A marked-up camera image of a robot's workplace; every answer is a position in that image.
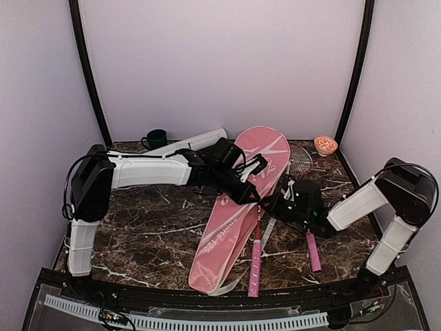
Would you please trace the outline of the orange patterned tube lid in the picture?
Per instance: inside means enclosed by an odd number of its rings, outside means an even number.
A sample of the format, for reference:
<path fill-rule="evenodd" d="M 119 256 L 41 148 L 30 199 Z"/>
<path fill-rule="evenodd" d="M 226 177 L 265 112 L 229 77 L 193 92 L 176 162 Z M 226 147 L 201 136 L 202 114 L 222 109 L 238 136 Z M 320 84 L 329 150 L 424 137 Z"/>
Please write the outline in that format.
<path fill-rule="evenodd" d="M 314 139 L 314 146 L 317 153 L 326 157 L 333 154 L 338 149 L 337 142 L 328 136 L 319 136 Z"/>

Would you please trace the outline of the pink racket bag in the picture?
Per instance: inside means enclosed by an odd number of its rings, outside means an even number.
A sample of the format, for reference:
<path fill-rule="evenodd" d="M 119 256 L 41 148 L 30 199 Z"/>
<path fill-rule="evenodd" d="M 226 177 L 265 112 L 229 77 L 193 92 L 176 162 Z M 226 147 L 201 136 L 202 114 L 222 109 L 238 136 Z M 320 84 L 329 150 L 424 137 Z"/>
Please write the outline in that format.
<path fill-rule="evenodd" d="M 223 283 L 258 224 L 258 202 L 274 192 L 289 163 L 291 149 L 285 136 L 266 126 L 254 126 L 238 135 L 235 144 L 247 159 L 238 176 L 238 196 L 216 198 L 189 272 L 190 288 L 218 296 L 231 291 L 238 281 Z"/>

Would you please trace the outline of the white shuttlecock tube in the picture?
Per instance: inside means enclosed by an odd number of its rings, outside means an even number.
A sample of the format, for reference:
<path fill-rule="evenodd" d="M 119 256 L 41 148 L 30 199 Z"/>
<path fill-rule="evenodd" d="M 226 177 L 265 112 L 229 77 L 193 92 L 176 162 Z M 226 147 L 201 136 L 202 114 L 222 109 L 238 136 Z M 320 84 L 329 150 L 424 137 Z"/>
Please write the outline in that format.
<path fill-rule="evenodd" d="M 157 154 L 169 154 L 180 149 L 198 151 L 214 145 L 220 138 L 227 138 L 227 133 L 223 128 L 171 143 L 162 148 L 155 149 L 153 152 Z"/>

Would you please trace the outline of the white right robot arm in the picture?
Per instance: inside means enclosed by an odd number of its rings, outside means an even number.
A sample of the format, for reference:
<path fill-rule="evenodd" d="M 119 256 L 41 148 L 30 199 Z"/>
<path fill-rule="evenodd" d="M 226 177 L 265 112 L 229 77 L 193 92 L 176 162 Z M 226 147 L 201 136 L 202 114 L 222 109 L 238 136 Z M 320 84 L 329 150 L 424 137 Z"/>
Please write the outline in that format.
<path fill-rule="evenodd" d="M 320 188 L 310 180 L 295 182 L 286 193 L 261 201 L 263 209 L 283 223 L 298 224 L 317 237 L 328 239 L 377 209 L 390 205 L 395 215 L 367 259 L 367 271 L 351 285 L 352 294 L 366 299 L 378 288 L 378 278 L 402 254 L 420 228 L 432 217 L 440 187 L 421 165 L 400 159 L 388 160 L 384 168 L 334 206 L 326 208 Z"/>

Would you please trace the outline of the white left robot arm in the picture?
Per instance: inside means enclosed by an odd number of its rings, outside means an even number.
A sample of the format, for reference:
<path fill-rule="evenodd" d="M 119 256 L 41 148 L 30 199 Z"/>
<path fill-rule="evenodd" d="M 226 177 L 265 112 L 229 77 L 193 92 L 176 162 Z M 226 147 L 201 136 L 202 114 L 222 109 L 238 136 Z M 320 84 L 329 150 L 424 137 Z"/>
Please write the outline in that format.
<path fill-rule="evenodd" d="M 244 150 L 220 138 L 197 152 L 170 149 L 161 154 L 110 152 L 92 146 L 68 170 L 63 187 L 62 215 L 70 222 L 66 269 L 73 276 L 70 289 L 83 301 L 97 295 L 91 273 L 96 229 L 108 212 L 112 190 L 144 185 L 208 186 L 244 205 L 260 195 L 248 180 L 267 166 L 262 154 L 247 159 Z"/>

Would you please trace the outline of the red racket pink grip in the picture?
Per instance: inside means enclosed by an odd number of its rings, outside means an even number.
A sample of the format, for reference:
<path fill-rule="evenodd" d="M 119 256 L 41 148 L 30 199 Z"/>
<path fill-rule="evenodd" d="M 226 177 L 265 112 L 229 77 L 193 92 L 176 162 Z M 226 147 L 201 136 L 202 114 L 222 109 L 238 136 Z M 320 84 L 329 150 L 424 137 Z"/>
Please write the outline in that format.
<path fill-rule="evenodd" d="M 259 297 L 259 288 L 260 288 L 260 265 L 261 265 L 261 229 L 260 229 L 260 220 L 261 220 L 261 207 L 258 206 L 258 214 L 257 214 L 257 226 L 256 226 L 256 236 L 253 241 L 252 247 L 252 259 L 250 265 L 250 275 L 249 275 L 249 287 L 248 294 L 249 298 L 258 298 Z"/>
<path fill-rule="evenodd" d="M 299 180 L 302 176 L 308 174 L 312 169 L 312 158 L 308 151 L 301 145 L 294 143 L 291 146 L 291 169 L 295 180 Z M 321 272 L 321 262 L 318 254 L 315 236 L 308 230 L 305 234 L 307 246 L 309 250 L 309 257 L 311 261 L 311 271 Z"/>

